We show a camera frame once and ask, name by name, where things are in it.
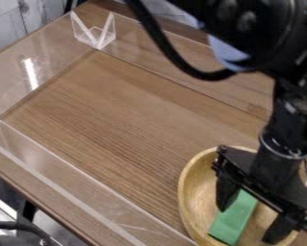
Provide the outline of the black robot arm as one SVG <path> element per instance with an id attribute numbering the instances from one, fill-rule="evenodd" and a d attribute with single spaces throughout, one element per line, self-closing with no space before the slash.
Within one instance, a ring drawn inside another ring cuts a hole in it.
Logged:
<path id="1" fill-rule="evenodd" d="M 307 232 L 307 187 L 299 167 L 307 159 L 307 0 L 167 0 L 211 34 L 211 45 L 234 47 L 224 66 L 254 70 L 275 80 L 273 112 L 254 153 L 218 148 L 214 169 L 216 203 L 228 209 L 246 190 L 278 216 L 262 241 L 275 244 L 294 231 Z"/>

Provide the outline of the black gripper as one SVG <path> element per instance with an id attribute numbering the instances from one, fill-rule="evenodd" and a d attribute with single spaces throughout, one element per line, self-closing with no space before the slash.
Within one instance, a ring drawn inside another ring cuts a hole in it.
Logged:
<path id="1" fill-rule="evenodd" d="M 278 212 L 262 241 L 278 244 L 293 231 L 307 232 L 307 187 L 301 181 L 299 167 L 307 158 L 307 135 L 261 134 L 253 153 L 239 147 L 220 145 L 212 169 L 216 172 L 216 205 L 226 211 L 239 190 L 247 191 Z"/>

